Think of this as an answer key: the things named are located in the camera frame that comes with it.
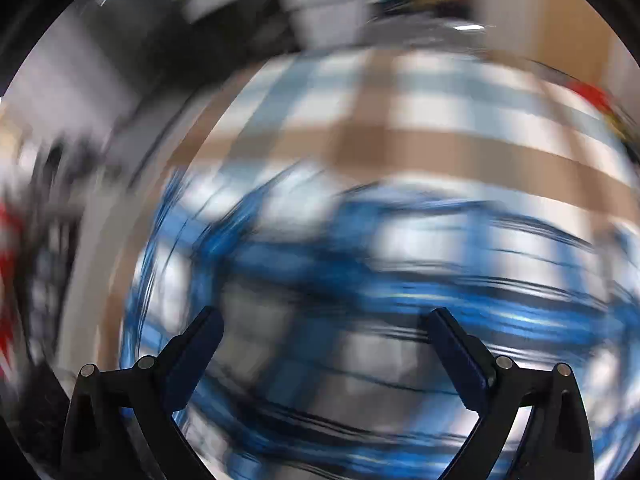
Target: blue plaid cloth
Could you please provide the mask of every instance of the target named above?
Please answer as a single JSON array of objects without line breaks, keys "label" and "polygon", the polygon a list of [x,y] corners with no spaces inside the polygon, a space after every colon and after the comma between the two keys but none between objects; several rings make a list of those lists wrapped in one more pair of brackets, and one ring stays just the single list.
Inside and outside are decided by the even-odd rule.
[{"label": "blue plaid cloth", "polygon": [[[607,280],[592,245],[495,203],[331,183],[294,166],[257,187],[197,171],[166,186],[120,364],[158,354],[203,306],[220,307],[223,341],[175,414],[212,471],[437,478],[477,420],[423,326],[445,306],[494,354],[572,366],[596,460],[615,453],[601,475],[612,478],[640,435],[628,398],[640,364],[637,269],[625,235]],[[615,377],[591,369],[603,352],[619,363]],[[517,448],[520,411],[492,478]]]}]

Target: silver screw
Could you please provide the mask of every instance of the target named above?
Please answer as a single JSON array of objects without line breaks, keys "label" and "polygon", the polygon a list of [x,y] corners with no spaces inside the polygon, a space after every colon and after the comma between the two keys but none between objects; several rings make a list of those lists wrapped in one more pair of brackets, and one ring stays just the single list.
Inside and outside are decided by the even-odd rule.
[{"label": "silver screw", "polygon": [[151,368],[155,362],[156,362],[155,357],[153,357],[152,355],[145,355],[144,357],[141,357],[140,360],[138,361],[138,368],[147,370],[148,368]]},{"label": "silver screw", "polygon": [[495,363],[504,370],[508,370],[513,366],[513,361],[505,355],[501,355],[495,360]]},{"label": "silver screw", "polygon": [[564,375],[565,377],[568,377],[571,375],[571,368],[569,367],[569,365],[566,365],[564,363],[560,363],[558,365],[558,373],[560,375]]},{"label": "silver screw", "polygon": [[95,371],[95,366],[84,365],[82,368],[80,368],[80,375],[82,375],[82,377],[88,377],[91,374],[93,374],[94,371]]}]

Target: metal bolt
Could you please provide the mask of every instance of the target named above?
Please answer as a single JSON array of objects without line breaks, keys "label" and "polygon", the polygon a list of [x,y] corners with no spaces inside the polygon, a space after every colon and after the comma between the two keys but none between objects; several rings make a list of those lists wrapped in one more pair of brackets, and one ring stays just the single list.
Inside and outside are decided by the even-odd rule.
[{"label": "metal bolt", "polygon": [[144,357],[141,357],[140,360],[138,361],[138,368],[147,370],[148,368],[151,368],[155,362],[156,362],[155,357],[153,357],[152,355],[145,355]]},{"label": "metal bolt", "polygon": [[566,365],[564,363],[560,363],[558,365],[558,373],[560,375],[564,375],[565,377],[568,377],[571,375],[571,368],[569,367],[569,365]]},{"label": "metal bolt", "polygon": [[80,375],[82,375],[82,377],[88,377],[91,374],[93,374],[94,371],[95,371],[95,366],[84,365],[82,368],[80,368]]},{"label": "metal bolt", "polygon": [[505,355],[501,355],[495,360],[495,363],[504,370],[508,370],[513,366],[513,361]]}]

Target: plaid tablecloth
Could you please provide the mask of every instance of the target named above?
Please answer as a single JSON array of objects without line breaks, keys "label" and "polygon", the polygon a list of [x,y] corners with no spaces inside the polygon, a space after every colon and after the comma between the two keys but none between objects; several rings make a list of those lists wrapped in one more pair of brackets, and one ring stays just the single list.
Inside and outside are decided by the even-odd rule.
[{"label": "plaid tablecloth", "polygon": [[138,259],[120,365],[222,309],[175,415],[216,475],[437,478],[477,420],[428,345],[438,306],[522,366],[569,363],[596,477],[626,463],[635,175],[579,96],[460,56],[292,56],[239,74],[192,134]]}]

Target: blue checkered fabric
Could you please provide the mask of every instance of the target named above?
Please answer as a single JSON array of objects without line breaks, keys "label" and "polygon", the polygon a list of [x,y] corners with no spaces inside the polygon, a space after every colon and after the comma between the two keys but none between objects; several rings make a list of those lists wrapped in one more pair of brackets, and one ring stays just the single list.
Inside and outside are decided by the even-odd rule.
[{"label": "blue checkered fabric", "polygon": [[[385,184],[335,190],[300,173],[243,187],[178,171],[136,269],[122,367],[158,354],[203,306],[222,310],[220,348],[174,416],[213,471],[437,478],[477,420],[429,345],[423,317],[441,306],[494,354],[569,363],[596,458],[613,449],[610,471],[626,461],[640,412],[622,397],[640,346],[622,234],[608,282],[592,245],[495,203]],[[618,376],[594,382],[590,360],[608,351]],[[629,408],[607,418],[591,402],[603,393]],[[492,478],[507,471],[527,413]]]}]

